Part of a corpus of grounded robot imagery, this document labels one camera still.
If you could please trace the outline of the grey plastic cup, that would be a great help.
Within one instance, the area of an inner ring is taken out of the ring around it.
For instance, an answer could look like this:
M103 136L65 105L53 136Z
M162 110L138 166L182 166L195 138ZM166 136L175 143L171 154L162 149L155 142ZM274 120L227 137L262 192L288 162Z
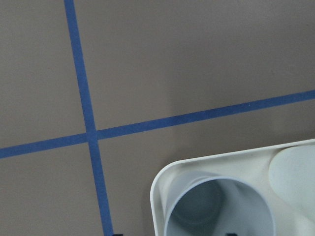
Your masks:
M264 197L236 178L190 171L170 184L164 204L165 236L274 236Z

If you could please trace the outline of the pale green cup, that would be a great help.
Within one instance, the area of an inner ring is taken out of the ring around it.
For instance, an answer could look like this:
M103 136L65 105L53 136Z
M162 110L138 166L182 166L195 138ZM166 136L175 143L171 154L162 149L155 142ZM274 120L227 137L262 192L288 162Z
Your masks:
M290 147L277 153L269 165L273 191L293 209L315 220L315 147Z

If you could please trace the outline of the cream plastic tray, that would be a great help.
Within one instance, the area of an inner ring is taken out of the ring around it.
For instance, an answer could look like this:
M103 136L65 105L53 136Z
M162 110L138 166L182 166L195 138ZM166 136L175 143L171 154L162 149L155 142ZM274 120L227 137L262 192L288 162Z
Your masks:
M276 221L279 236L313 236L315 223L297 207L284 201L284 196L270 184L274 172L280 182L298 176L315 165L315 156L306 154L306 147L314 146L313 139L260 147L236 152L216 154L175 161L161 169L153 180L150 203L155 235L162 236L163 215L172 181L186 171L207 171L231 176L249 183L267 199Z

